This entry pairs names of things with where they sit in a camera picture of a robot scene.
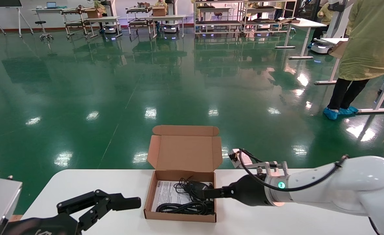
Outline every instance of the wheeled base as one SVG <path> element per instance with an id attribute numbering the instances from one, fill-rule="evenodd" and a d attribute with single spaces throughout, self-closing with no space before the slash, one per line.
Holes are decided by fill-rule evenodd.
<path id="1" fill-rule="evenodd" d="M 311 47 L 311 51 L 321 54 L 321 55 L 326 55 L 328 54 L 328 51 L 332 48 L 332 45 L 324 45 L 321 43 L 314 43 Z"/>

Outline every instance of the glossy green epoxy floor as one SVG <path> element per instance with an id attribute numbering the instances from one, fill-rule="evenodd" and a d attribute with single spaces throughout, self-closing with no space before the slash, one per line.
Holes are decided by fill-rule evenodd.
<path id="1" fill-rule="evenodd" d="M 274 49 L 283 36 L 130 42 L 125 33 L 87 43 L 54 32 L 48 45 L 38 34 L 0 34 L 0 177 L 24 182 L 18 214 L 61 170 L 151 168 L 151 130 L 160 124 L 218 126 L 225 158 L 242 147 L 291 168 L 345 153 L 384 157 L 384 115 L 322 116 L 333 86 L 313 81 L 328 80 L 334 60 L 289 61 L 301 30 L 287 51 Z M 382 79 L 354 105 L 371 107 Z M 231 167 L 228 159 L 221 166 Z"/>

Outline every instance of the box lid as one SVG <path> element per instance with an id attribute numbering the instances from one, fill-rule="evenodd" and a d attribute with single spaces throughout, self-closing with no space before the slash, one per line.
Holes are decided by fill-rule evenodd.
<path id="1" fill-rule="evenodd" d="M 158 125 L 153 133 L 147 160 L 156 170 L 212 172 L 222 163 L 217 127 Z"/>

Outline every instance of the cardboard box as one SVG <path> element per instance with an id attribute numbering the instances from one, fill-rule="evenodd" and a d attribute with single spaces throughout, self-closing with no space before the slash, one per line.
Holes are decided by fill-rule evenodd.
<path id="1" fill-rule="evenodd" d="M 166 16 L 166 8 L 164 6 L 153 6 L 153 16 Z"/>
<path id="2" fill-rule="evenodd" d="M 331 48 L 331 50 L 329 51 L 329 55 L 332 55 L 335 58 L 342 58 L 344 51 L 346 50 L 347 44 L 348 44 L 348 41 L 338 42 L 335 46 Z"/>
<path id="3" fill-rule="evenodd" d="M 300 20 L 292 20 L 292 19 L 287 19 L 287 18 L 284 18 L 284 19 L 281 19 L 279 21 L 279 24 L 287 24 L 287 23 L 300 23 L 301 21 Z"/>
<path id="4" fill-rule="evenodd" d="M 85 10 L 85 13 L 88 14 L 89 19 L 102 18 L 102 12 L 103 12 L 103 10 L 100 8 L 93 8 L 93 9 L 86 9 Z"/>
<path id="5" fill-rule="evenodd" d="M 150 181 L 144 205 L 144 217 L 152 220 L 217 222 L 215 214 L 171 214 L 151 211 L 158 180 L 179 181 L 180 178 L 215 185 L 214 170 L 222 163 L 221 137 L 214 126 L 159 125 L 153 128 L 147 161 L 156 169 Z"/>

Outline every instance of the yellow gown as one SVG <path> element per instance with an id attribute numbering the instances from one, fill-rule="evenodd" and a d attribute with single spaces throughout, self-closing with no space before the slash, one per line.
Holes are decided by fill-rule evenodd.
<path id="1" fill-rule="evenodd" d="M 366 80 L 384 74 L 384 0 L 357 0 L 351 9 L 352 27 L 339 77 Z"/>

